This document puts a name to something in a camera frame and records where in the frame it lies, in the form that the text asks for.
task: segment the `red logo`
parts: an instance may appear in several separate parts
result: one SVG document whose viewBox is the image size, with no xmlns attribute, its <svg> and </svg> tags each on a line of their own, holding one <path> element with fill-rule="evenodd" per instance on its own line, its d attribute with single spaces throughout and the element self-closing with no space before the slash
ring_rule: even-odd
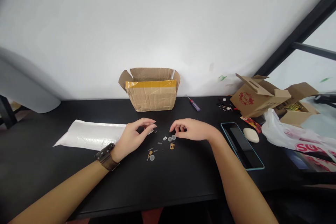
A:
<svg viewBox="0 0 336 224">
<path fill-rule="evenodd" d="M 242 92 L 239 94 L 239 100 L 241 103 L 244 105 L 252 105 L 253 104 L 253 96 L 250 95 L 249 93 Z"/>
</svg>

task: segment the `brown leather bracelet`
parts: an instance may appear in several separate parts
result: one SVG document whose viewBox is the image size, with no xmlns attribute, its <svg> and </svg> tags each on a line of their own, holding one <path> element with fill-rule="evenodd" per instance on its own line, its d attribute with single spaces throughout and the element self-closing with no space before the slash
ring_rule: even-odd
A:
<svg viewBox="0 0 336 224">
<path fill-rule="evenodd" d="M 101 163 L 101 165 L 104 166 L 106 170 L 110 171 L 114 170 L 120 164 L 114 162 L 110 154 L 114 146 L 115 145 L 113 143 L 110 143 L 95 155 L 95 158 Z"/>
</svg>

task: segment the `screwdriver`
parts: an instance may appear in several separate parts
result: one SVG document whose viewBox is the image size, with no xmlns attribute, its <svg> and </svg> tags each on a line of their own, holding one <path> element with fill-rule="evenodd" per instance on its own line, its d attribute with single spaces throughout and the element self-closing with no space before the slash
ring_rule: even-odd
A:
<svg viewBox="0 0 336 224">
<path fill-rule="evenodd" d="M 189 100 L 190 100 L 190 103 L 194 106 L 194 108 L 195 108 L 198 112 L 200 112 L 201 109 L 197 106 L 197 104 L 196 104 L 193 100 L 191 100 L 190 98 L 189 98 Z"/>
</svg>

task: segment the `open cardboard box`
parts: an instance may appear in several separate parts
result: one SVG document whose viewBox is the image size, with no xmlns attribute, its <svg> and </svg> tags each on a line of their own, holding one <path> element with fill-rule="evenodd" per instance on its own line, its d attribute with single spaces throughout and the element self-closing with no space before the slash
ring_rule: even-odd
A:
<svg viewBox="0 0 336 224">
<path fill-rule="evenodd" d="M 290 92 L 291 98 L 274 109 L 276 114 L 280 117 L 280 122 L 299 127 L 311 115 L 319 114 L 319 112 L 314 108 L 313 105 L 300 102 L 300 100 L 308 96 L 316 95 L 318 91 L 315 88 L 313 88 L 306 82 L 302 82 L 299 84 L 291 85 L 286 88 L 286 90 Z M 301 111 L 292 111 L 285 109 L 285 107 L 294 103 L 299 103 L 303 107 L 303 109 Z"/>
<path fill-rule="evenodd" d="M 265 76 L 256 75 L 252 78 L 238 74 L 236 76 L 244 82 L 244 85 L 230 100 L 244 117 L 259 117 L 268 108 L 272 108 L 281 118 L 281 122 L 299 126 L 312 114 L 319 114 L 309 103 L 300 103 L 303 107 L 302 111 L 285 109 L 285 107 L 291 104 L 318 93 L 315 88 L 306 82 L 291 85 L 285 90 L 280 90 L 267 82 L 265 79 L 268 77 Z"/>
<path fill-rule="evenodd" d="M 288 90 L 278 89 L 267 82 L 268 77 L 256 75 L 252 78 L 236 76 L 244 85 L 231 97 L 230 101 L 244 117 L 259 117 L 268 108 L 274 108 L 287 101 L 291 95 Z"/>
<path fill-rule="evenodd" d="M 170 68 L 124 70 L 118 83 L 129 95 L 138 112 L 171 110 L 175 105 L 180 75 Z"/>
<path fill-rule="evenodd" d="M 280 122 L 291 124 L 296 127 L 301 127 L 300 125 L 304 123 L 311 115 L 319 114 L 319 112 L 314 108 L 313 105 L 304 102 L 299 103 L 303 109 L 301 111 L 292 111 L 292 110 L 277 110 L 277 115 L 281 118 Z"/>
</svg>

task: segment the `yellow packing tape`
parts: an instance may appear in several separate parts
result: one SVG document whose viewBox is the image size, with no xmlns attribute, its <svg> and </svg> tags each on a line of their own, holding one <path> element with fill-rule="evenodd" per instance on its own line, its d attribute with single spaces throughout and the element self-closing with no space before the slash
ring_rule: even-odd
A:
<svg viewBox="0 0 336 224">
<path fill-rule="evenodd" d="M 170 88 L 176 87 L 176 80 L 164 80 L 158 82 L 126 82 L 126 88 Z"/>
</svg>

